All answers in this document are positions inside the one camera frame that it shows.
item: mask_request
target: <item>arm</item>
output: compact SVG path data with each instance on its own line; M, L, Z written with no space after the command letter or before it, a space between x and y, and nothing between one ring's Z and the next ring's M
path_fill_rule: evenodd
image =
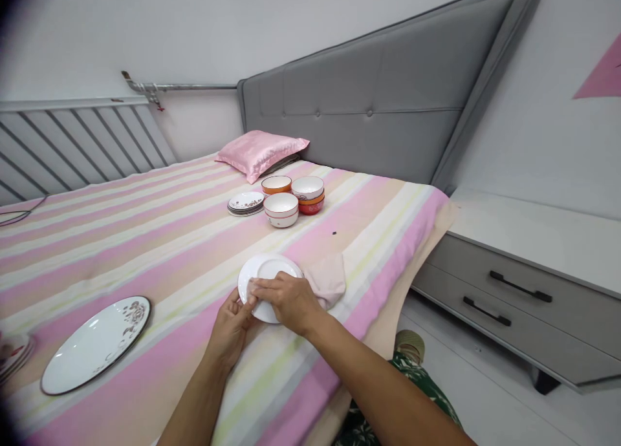
M279 321L308 339L336 372L384 445L473 445L414 383L353 337L321 308L304 278L282 273L254 280L254 295L272 303Z
M170 417L158 446L195 446L211 442L226 378L237 363L257 299L244 306L237 288L220 307L199 366Z

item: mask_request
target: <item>bed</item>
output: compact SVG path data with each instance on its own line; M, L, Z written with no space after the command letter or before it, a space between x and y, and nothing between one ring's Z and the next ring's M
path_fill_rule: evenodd
M33 445L155 443L256 253L312 264L342 252L347 291L331 313L390 358L412 279L455 217L443 191L536 3L457 0L240 81L246 131L310 140L278 174L325 180L324 210L294 227L229 216L228 199L261 180L211 155L50 196L0 229L2 329L37 343L5 389L20 432ZM155 307L132 350L81 389L44 395L60 344L132 295ZM213 443L329 443L349 403L338 378L286 328L255 331Z

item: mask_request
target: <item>white nightstand top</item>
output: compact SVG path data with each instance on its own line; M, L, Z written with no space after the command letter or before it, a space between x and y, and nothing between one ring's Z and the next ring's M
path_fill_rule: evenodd
M621 222L458 188L449 234L621 299Z

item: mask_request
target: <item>green patterned clothing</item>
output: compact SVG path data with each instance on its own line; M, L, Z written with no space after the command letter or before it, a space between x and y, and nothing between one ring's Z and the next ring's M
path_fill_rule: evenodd
M448 399L446 399L446 396L438 385L433 382L427 370L397 351L393 354L393 359L390 363L399 372L408 377L412 383L418 386L425 395L461 428L461 423L455 413L455 409L453 409L453 406ZM340 433L334 441L334 446L358 445L379 446L380 442L373 433L373 429L369 425L369 422L367 422L364 415L362 415L356 401L352 399L349 405L349 413L343 422Z

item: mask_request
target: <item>person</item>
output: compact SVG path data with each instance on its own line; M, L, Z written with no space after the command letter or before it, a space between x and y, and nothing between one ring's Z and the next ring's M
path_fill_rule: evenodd
M278 321L319 351L350 392L351 408L336 445L475 444L420 366L424 345L416 333L400 332L395 356L387 362L320 306L306 279L279 272L275 279L254 279L254 284L246 304L235 289L218 311L204 357L159 446L210 443L226 378L239 359L258 299L270 302Z

